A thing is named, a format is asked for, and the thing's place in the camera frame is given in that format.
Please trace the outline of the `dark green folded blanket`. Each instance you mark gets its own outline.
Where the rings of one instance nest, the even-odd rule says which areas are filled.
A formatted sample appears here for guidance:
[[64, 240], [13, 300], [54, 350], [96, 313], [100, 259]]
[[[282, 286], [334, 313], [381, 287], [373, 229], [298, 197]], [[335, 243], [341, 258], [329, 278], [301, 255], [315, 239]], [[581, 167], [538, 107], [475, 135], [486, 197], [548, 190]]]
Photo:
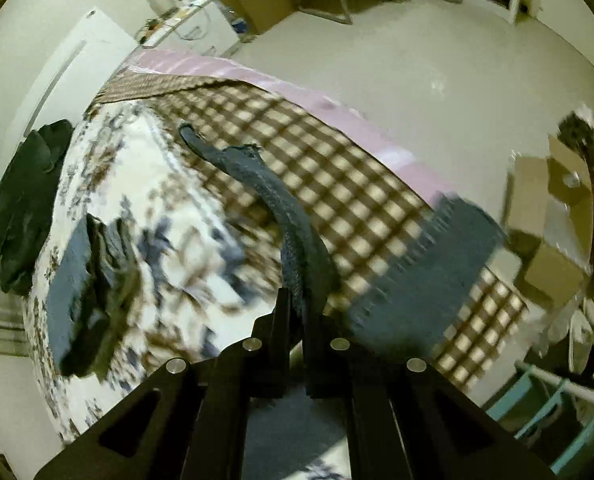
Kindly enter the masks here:
[[0, 286], [26, 296], [50, 233], [62, 164], [73, 126], [66, 119], [31, 131], [0, 181]]

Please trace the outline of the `white round lamp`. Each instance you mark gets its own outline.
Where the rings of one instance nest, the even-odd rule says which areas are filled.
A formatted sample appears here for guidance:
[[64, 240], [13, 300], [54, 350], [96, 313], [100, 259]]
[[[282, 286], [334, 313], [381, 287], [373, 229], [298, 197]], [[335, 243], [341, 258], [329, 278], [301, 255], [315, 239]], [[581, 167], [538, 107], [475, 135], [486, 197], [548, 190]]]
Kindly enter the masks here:
[[146, 0], [148, 6], [160, 18], [167, 18], [171, 14], [177, 12], [177, 0]]

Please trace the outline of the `white bedside table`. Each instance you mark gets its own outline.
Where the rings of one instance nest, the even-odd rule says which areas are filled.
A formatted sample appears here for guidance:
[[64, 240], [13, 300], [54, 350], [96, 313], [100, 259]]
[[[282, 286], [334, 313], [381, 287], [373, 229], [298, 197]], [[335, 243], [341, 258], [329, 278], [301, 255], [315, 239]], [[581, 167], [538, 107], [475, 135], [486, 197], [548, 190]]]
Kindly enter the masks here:
[[167, 20], [148, 25], [137, 38], [143, 49], [190, 50], [217, 58], [229, 58], [241, 46], [216, 0], [185, 0]]

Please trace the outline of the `floral bed blanket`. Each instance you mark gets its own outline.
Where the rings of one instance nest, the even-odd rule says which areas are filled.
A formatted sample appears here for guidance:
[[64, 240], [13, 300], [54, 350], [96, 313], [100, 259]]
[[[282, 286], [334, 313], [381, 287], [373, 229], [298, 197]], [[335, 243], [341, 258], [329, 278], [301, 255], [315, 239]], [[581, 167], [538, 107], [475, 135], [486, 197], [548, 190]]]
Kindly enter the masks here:
[[[107, 82], [74, 129], [50, 234], [36, 260], [24, 322], [38, 383], [65, 442], [97, 422], [172, 356], [199, 361], [241, 338], [280, 287], [281, 234], [250, 188], [192, 153], [192, 125], [216, 148], [254, 145], [317, 229], [341, 277], [329, 306], [348, 306], [402, 255], [431, 213], [434, 186], [395, 145], [374, 146], [366, 120], [326, 102], [314, 115], [285, 90], [232, 78], [127, 68]], [[94, 370], [57, 365], [58, 310], [48, 291], [74, 265], [79, 224], [121, 220], [137, 288], [114, 343]]]

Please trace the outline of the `open cardboard box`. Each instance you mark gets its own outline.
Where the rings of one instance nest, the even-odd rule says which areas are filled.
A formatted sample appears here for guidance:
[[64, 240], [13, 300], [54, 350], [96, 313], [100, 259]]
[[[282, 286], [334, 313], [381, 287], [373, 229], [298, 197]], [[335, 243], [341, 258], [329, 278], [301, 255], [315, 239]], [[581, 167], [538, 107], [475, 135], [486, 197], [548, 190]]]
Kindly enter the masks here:
[[565, 307], [591, 271], [593, 196], [586, 162], [555, 136], [546, 157], [515, 154], [502, 214], [521, 260], [515, 288], [546, 309]]

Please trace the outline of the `teal drying rack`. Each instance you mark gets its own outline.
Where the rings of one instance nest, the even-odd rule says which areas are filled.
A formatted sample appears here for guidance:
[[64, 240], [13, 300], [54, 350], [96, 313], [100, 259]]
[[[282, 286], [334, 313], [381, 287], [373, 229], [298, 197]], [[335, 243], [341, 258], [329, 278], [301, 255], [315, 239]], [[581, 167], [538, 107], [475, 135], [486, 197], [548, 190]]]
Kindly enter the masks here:
[[583, 479], [594, 463], [594, 390], [518, 361], [485, 412], [560, 479]]

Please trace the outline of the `white bed headboard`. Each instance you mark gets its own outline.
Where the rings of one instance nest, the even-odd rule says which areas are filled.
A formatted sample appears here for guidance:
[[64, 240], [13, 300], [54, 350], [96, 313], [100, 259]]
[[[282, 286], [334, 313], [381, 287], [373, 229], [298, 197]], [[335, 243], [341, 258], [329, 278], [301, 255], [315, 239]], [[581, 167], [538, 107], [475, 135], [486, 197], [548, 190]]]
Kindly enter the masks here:
[[31, 131], [66, 119], [81, 122], [107, 80], [137, 48], [137, 41], [99, 8], [84, 14], [44, 64], [10, 123], [8, 146]]

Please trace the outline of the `dark blue denim jeans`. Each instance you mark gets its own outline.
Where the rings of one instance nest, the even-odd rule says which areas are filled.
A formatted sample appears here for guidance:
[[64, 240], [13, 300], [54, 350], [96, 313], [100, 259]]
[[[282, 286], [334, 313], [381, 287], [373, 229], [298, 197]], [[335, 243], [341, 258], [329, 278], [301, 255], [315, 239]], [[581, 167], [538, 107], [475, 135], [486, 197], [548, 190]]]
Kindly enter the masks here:
[[[339, 276], [319, 234], [252, 145], [219, 150], [190, 126], [180, 128], [186, 146], [206, 162], [253, 188], [282, 234], [283, 285], [293, 297], [291, 348], [303, 344], [303, 321], [323, 314]], [[431, 331], [446, 318], [448, 290], [431, 284], [449, 263], [452, 284], [466, 290], [503, 242], [500, 226], [480, 208], [444, 197], [409, 249], [359, 298], [355, 328], [343, 333], [387, 368], [393, 409], [400, 386], [422, 361]], [[172, 359], [40, 471], [43, 479], [182, 479], [192, 425], [190, 388], [197, 364]]]

